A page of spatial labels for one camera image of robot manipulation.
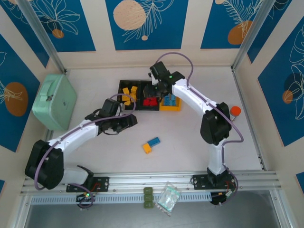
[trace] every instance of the white floor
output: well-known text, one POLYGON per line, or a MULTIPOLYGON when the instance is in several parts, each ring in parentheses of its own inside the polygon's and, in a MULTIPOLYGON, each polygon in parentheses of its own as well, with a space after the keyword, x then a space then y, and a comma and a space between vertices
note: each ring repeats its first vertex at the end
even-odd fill
MULTIPOLYGON (((169 67, 186 77, 189 67, 169 67)), ((100 108, 118 91, 119 80, 149 80, 147 67, 71 70, 69 79, 78 93, 70 129, 100 108)), ((210 99, 229 107, 242 108, 229 67, 196 67, 190 83, 210 99)), ((119 135, 101 134, 70 155, 68 165, 83 165, 93 172, 205 171, 209 162, 208 145, 200 135, 201 118, 185 103, 180 112, 136 111, 138 124, 119 135), (142 145, 159 137, 161 143, 146 154, 142 145)), ((242 113, 236 120, 243 143, 226 147, 226 164, 231 170, 260 170, 261 166, 242 113)), ((55 132, 58 137, 63 132, 55 132)), ((230 139, 238 139, 232 130, 230 139)))

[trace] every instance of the clear plastic bag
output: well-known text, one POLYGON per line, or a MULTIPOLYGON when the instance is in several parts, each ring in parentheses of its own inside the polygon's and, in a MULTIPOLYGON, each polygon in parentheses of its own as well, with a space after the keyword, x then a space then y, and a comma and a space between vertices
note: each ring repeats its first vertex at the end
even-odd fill
POLYGON ((181 192, 176 187, 167 182, 155 205, 158 209, 171 216, 171 212, 181 195, 180 193, 181 192))

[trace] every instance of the green block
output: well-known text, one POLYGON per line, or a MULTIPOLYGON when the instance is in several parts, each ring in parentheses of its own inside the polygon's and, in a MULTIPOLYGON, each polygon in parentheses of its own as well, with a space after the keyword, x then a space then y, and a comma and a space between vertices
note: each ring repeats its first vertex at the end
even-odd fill
POLYGON ((152 201, 146 201, 143 203, 143 207, 146 209, 151 209, 154 207, 154 203, 152 201))
POLYGON ((145 187, 143 189, 144 194, 152 194, 153 193, 153 188, 152 187, 145 187))
POLYGON ((153 201, 153 195, 152 194, 144 194, 143 195, 144 201, 153 201))

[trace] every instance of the mint green case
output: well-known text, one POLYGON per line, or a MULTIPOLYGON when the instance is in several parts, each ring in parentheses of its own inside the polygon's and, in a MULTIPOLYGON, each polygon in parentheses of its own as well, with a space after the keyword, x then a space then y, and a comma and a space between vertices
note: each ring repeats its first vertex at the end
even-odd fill
POLYGON ((34 115, 52 131, 68 129, 77 94, 65 75, 48 75, 33 104, 34 115))

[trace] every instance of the yellow block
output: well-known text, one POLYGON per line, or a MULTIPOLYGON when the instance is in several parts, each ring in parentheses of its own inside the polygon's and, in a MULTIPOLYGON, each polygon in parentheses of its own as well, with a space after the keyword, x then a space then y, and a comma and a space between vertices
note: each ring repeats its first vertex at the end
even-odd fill
POLYGON ((143 150, 146 152, 146 154, 148 154, 152 151, 151 147, 147 143, 145 145, 143 145, 142 147, 143 147, 143 150))
POLYGON ((136 94, 130 94, 130 96, 136 101, 136 94))
POLYGON ((130 94, 129 89, 128 88, 123 88, 123 93, 129 95, 130 94))
POLYGON ((136 94, 136 91, 137 91, 137 86, 132 86, 131 93, 136 94))
POLYGON ((131 99, 130 99, 128 96, 124 96, 124 95, 123 95, 123 96, 122 96, 122 100, 123 100, 123 101, 130 101, 131 99))

